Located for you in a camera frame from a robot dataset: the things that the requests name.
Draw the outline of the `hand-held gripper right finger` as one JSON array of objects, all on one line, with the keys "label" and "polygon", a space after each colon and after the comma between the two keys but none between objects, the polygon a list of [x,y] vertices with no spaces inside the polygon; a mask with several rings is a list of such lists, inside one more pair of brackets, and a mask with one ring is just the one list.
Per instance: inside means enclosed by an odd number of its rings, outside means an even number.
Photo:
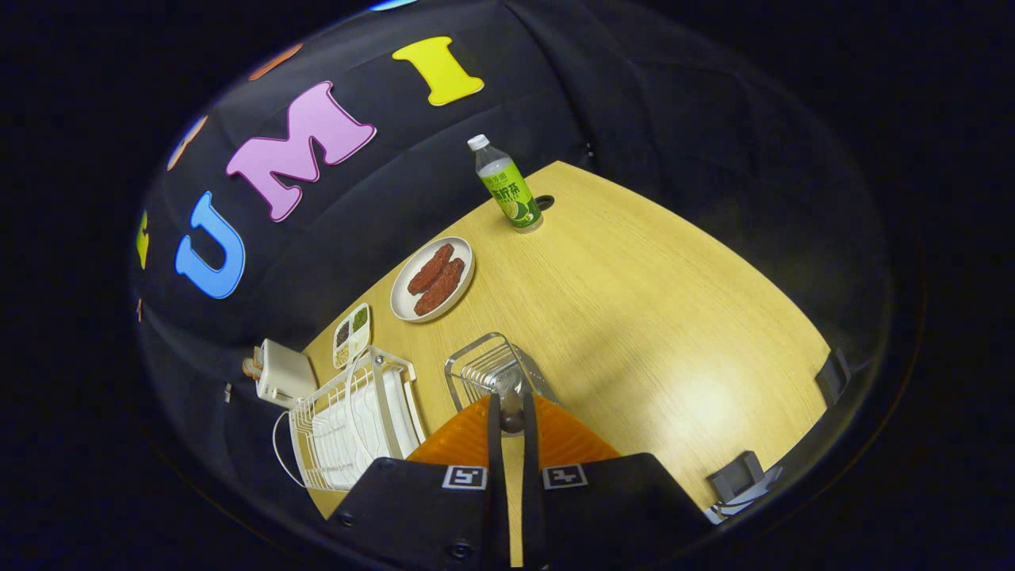
[{"label": "hand-held gripper right finger", "polygon": [[527,570],[682,569],[713,524],[650,453],[621,455],[561,406],[523,398]]}]

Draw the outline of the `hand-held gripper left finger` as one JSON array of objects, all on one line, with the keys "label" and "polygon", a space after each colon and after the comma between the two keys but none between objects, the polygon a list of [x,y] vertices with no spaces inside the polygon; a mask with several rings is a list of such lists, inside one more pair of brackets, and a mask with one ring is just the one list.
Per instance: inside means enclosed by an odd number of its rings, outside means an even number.
[{"label": "hand-held gripper left finger", "polygon": [[510,569],[500,398],[457,413],[416,459],[374,459],[327,527],[366,569]]}]

